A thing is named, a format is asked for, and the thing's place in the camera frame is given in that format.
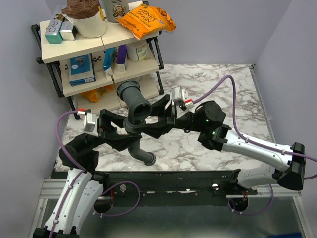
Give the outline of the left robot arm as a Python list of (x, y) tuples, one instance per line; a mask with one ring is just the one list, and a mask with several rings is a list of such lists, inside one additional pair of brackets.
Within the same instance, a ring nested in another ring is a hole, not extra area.
[[(102, 217), (119, 217), (132, 212), (138, 205), (141, 199), (141, 191), (136, 183), (132, 181), (122, 181), (110, 187), (108, 181), (100, 178), (96, 181), (92, 180), (92, 174), (84, 169), (82, 165), (67, 152), (64, 146), (60, 133), (60, 121), (70, 114), (83, 114), (83, 110), (74, 110), (63, 113), (55, 123), (55, 133), (61, 149), (66, 153), (66, 156), (77, 167), (68, 171), (65, 186), (59, 197), (59, 200), (46, 221), (43, 228), (36, 228), (32, 237), (34, 238), (78, 238), (82, 225), (89, 214), (93, 211)], [(98, 213), (93, 207), (98, 197), (106, 195), (113, 188), (131, 184), (136, 187), (138, 198), (135, 205), (128, 211), (120, 214)]]

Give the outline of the white skull cup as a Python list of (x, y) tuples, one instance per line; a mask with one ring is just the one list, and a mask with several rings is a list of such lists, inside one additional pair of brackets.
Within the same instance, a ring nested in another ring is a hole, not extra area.
[(127, 0), (102, 0), (102, 3), (109, 22), (117, 23), (119, 18), (124, 17), (129, 12)]

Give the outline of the blue razor box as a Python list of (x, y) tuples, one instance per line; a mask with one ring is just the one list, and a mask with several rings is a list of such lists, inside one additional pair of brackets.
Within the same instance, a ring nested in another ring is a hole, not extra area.
[(68, 77), (72, 87), (96, 81), (92, 54), (68, 59)]

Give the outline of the blue white tube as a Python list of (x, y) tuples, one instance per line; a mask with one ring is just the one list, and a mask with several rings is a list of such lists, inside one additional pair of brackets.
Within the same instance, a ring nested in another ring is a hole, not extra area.
[(114, 60), (115, 48), (108, 48), (105, 51), (104, 62), (103, 62), (103, 72), (105, 77), (113, 76), (112, 64)]

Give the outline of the orange snack bag lower shelf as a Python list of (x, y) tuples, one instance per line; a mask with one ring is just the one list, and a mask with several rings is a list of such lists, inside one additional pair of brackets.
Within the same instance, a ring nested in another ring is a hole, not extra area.
[(107, 86), (103, 86), (97, 89), (93, 89), (90, 91), (86, 91), (83, 93), (80, 93), (80, 95), (82, 97), (84, 97), (85, 99), (87, 99), (89, 102), (91, 103), (96, 103), (99, 101), (99, 99), (106, 95), (107, 93), (112, 92), (114, 89), (113, 85), (107, 85)]

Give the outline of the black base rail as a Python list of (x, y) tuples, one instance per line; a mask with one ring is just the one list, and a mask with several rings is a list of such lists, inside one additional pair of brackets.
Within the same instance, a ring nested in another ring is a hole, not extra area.
[(189, 172), (95, 172), (92, 179), (108, 189), (122, 182), (126, 191), (119, 187), (107, 192), (97, 205), (116, 207), (139, 206), (225, 206), (227, 196), (256, 195), (252, 189), (237, 184), (238, 170), (189, 171)]

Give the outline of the teal white box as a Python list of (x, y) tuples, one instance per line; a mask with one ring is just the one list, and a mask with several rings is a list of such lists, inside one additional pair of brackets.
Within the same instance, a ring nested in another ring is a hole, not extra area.
[(50, 44), (61, 44), (63, 38), (60, 33), (62, 21), (58, 19), (52, 19), (45, 31), (45, 38)]

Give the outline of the white yellow cup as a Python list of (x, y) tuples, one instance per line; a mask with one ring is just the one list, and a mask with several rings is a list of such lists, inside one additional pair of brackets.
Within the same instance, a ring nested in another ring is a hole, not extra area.
[(131, 61), (139, 62), (147, 58), (146, 40), (129, 43), (126, 45), (127, 54)]

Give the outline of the silver white box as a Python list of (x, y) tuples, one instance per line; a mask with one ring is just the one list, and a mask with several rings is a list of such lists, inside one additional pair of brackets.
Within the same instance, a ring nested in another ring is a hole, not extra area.
[(77, 29), (70, 21), (64, 21), (60, 28), (60, 34), (63, 40), (75, 40), (77, 35)]

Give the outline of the orange honey dijon chip bag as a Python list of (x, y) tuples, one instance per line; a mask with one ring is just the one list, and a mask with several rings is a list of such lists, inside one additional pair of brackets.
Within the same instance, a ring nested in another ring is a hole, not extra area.
[(176, 29), (175, 21), (165, 9), (144, 3), (117, 19), (117, 22), (138, 40), (152, 33), (173, 32)]

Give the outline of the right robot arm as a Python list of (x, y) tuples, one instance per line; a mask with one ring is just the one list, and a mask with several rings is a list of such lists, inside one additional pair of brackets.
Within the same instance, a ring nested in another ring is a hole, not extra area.
[(158, 139), (174, 128), (198, 132), (198, 141), (209, 150), (233, 152), (266, 164), (264, 168), (236, 171), (228, 181), (228, 189), (233, 194), (267, 184), (278, 184), (294, 191), (303, 189), (306, 165), (303, 144), (274, 144), (238, 133), (223, 123), (226, 114), (215, 101), (206, 101), (194, 112), (185, 112), (183, 107), (178, 109), (176, 103), (166, 107), (168, 98), (165, 96), (153, 104), (152, 115), (159, 121), (140, 126), (141, 133)]

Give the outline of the purple white tube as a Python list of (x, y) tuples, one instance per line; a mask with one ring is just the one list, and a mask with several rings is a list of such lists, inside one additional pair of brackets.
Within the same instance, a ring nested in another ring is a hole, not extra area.
[(121, 45), (117, 50), (116, 67), (119, 72), (125, 72), (127, 68), (127, 49), (126, 45)]

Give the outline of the grey tee pipe fitting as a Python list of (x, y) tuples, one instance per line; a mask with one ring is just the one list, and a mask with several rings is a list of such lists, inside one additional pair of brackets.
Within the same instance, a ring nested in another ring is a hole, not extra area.
[(141, 93), (138, 82), (128, 80), (117, 88), (117, 94), (128, 107), (128, 121), (132, 125), (140, 124), (152, 112), (152, 106)]

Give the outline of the beige black shelf rack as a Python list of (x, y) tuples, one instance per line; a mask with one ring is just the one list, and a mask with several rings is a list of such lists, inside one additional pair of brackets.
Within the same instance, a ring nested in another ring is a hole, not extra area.
[[(127, 69), (123, 72), (113, 65), (113, 75), (106, 76), (103, 62), (106, 49), (136, 42), (133, 34), (120, 24), (106, 22), (106, 33), (98, 38), (85, 38), (77, 34), (75, 40), (64, 41), (61, 44), (50, 44), (45, 38), (45, 31), (49, 21), (42, 21), (32, 25), (32, 32), (41, 50), (41, 57), (36, 59), (38, 64), (45, 65), (54, 84), (55, 91), (60, 98), (67, 98), (72, 109), (90, 108), (94, 112), (101, 109), (115, 110), (126, 104), (112, 91), (106, 93), (98, 102), (90, 103), (81, 93), (103, 86), (117, 87), (121, 82), (139, 78), (141, 92), (146, 99), (162, 95), (164, 88), (160, 78), (160, 70), (164, 68), (158, 36), (160, 32), (148, 35), (148, 56), (144, 61), (127, 61)], [(95, 81), (87, 84), (71, 86), (69, 83), (68, 60), (71, 57), (89, 54), (94, 65)]]

